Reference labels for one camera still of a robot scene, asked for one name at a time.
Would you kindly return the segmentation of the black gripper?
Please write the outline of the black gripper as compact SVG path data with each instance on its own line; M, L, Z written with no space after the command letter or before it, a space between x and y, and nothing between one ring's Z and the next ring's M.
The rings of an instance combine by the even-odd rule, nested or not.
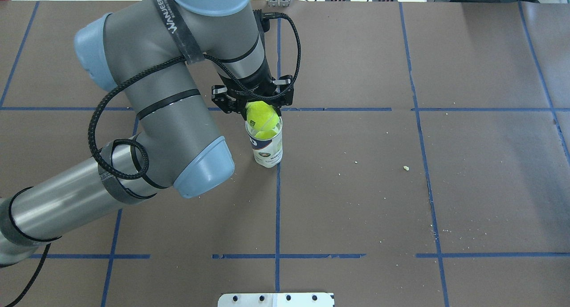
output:
M277 86L273 84L273 78L269 70L267 62L263 62L253 74L240 78L237 71L232 70L232 74L240 80L248 90L254 92L259 96L273 97L277 95ZM245 98L238 98L237 93L242 92L241 87L226 73L223 73L223 83L227 88L226 98L223 98L223 111L225 113L237 113L241 116L246 116L246 105L248 100ZM281 108L289 107L293 104L293 95L282 95L278 98L271 100L271 106L274 108L278 116L281 117Z

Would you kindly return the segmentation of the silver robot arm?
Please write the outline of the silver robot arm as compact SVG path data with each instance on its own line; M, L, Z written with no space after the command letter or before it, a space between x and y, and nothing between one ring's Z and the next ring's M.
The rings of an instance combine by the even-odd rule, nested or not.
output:
M1 200L2 268L160 190L189 199L228 180L234 161L187 67L216 66L211 99L225 113L290 105L297 76L273 78L265 57L279 18L250 0L142 0L77 32L78 60L107 92L88 125L91 157Z

